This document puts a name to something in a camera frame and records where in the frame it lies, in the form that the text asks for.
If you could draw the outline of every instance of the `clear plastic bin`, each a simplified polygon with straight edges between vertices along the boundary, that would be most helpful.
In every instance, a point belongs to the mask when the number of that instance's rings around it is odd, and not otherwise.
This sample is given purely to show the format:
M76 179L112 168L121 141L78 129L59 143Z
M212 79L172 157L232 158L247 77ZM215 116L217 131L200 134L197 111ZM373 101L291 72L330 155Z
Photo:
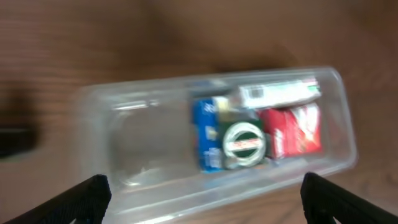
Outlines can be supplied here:
M322 154L264 169L203 174L193 147L190 103L252 83L315 77L322 96ZM244 200L354 165L353 128L341 77L332 68L200 75L89 86L78 110L84 178L106 174L113 194L104 223L157 223Z

